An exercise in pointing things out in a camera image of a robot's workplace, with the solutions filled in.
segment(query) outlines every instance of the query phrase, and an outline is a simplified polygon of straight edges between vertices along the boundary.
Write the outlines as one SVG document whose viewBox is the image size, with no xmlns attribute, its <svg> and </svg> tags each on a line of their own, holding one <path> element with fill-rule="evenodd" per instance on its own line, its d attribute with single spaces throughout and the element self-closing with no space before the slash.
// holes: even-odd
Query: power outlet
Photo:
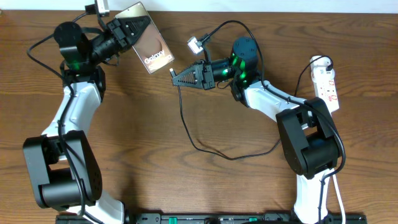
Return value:
<svg viewBox="0 0 398 224">
<path fill-rule="evenodd" d="M 310 62 L 320 57 L 314 56 Z M 335 70 L 326 71 L 326 67 L 330 65 L 330 59 L 324 57 L 316 60 L 311 64 L 311 79 L 315 89 L 315 95 L 326 103 L 329 112 L 332 113 L 339 109 L 336 83 L 335 83 Z"/>
</svg>

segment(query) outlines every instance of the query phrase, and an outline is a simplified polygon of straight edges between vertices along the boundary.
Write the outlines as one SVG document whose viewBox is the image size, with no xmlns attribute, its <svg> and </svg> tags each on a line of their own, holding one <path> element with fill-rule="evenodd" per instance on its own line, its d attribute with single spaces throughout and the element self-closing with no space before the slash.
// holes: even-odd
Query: white cable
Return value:
<svg viewBox="0 0 398 224">
<path fill-rule="evenodd" d="M 333 175 L 333 183 L 335 184 L 337 200 L 341 210 L 341 224 L 346 224 L 346 213 L 344 211 L 343 201 L 341 200 L 340 190 L 338 189 L 336 175 Z"/>
</svg>

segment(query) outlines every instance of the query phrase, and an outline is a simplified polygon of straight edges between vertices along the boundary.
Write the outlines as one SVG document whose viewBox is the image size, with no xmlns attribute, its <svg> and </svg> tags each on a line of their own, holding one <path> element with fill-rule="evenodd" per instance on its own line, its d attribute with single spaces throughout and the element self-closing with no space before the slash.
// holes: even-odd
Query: white wall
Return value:
<svg viewBox="0 0 398 224">
<path fill-rule="evenodd" d="M 137 0 L 108 0 L 123 10 Z M 398 13 L 398 0 L 141 0 L 148 11 Z M 0 0 L 1 9 L 83 10 L 94 0 Z"/>
</svg>

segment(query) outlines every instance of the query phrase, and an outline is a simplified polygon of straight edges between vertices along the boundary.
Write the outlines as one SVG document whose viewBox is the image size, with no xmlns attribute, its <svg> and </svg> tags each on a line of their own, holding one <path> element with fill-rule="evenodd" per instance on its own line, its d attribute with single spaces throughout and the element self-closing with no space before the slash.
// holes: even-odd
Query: wood grain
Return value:
<svg viewBox="0 0 398 224">
<path fill-rule="evenodd" d="M 77 11 L 3 11 L 0 16 L 0 223 L 53 223 L 56 212 L 36 206 L 22 153 L 25 138 L 38 136 L 62 98 L 61 82 L 26 56 L 26 49 Z M 328 54 L 335 63 L 340 110 L 333 113 L 347 151 L 338 175 L 347 212 L 369 223 L 398 218 L 398 16 L 151 12 L 175 55 L 171 66 L 149 75 L 133 51 L 119 67 L 103 67 L 107 92 L 88 139 L 110 194 L 134 211 L 165 213 L 262 213 L 290 210 L 295 175 L 282 148 L 268 156 L 225 161 L 192 148 L 182 126 L 177 89 L 168 68 L 180 71 L 194 57 L 189 37 L 210 32 L 228 19 L 243 21 L 256 36 L 267 79 L 292 93 L 309 58 Z M 82 26 L 98 26 L 85 17 Z M 246 35 L 226 26 L 212 37 L 213 58 L 228 55 Z M 62 59 L 50 40 L 34 55 L 53 68 Z M 309 73 L 299 95 L 313 97 Z M 279 135 L 273 121 L 235 102 L 228 90 L 184 88 L 188 127 L 198 145 L 229 156 L 267 151 Z M 339 212 L 333 190 L 328 208 Z"/>
</svg>

